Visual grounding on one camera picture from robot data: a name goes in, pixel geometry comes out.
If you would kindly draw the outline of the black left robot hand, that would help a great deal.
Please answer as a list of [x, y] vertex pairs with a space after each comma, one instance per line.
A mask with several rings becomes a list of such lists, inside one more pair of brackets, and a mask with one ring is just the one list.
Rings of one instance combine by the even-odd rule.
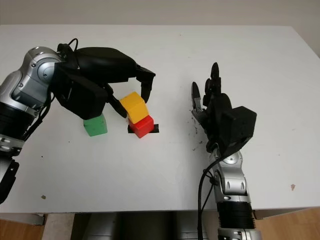
[[81, 74], [107, 92], [106, 102], [123, 118], [127, 117], [127, 112], [115, 98], [111, 83], [124, 83], [135, 78], [141, 83], [140, 96], [145, 102], [149, 100], [156, 74], [128, 55], [110, 47], [83, 47], [75, 54]]

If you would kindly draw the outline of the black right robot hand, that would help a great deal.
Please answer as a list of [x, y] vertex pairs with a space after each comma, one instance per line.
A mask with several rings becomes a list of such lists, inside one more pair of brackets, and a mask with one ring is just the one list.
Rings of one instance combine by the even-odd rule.
[[198, 121], [208, 138], [206, 151], [211, 153], [220, 143], [220, 124], [223, 111], [232, 108], [231, 101], [221, 90], [219, 65], [215, 62], [211, 67], [210, 78], [205, 82], [204, 96], [201, 97], [198, 85], [191, 85], [192, 115]]

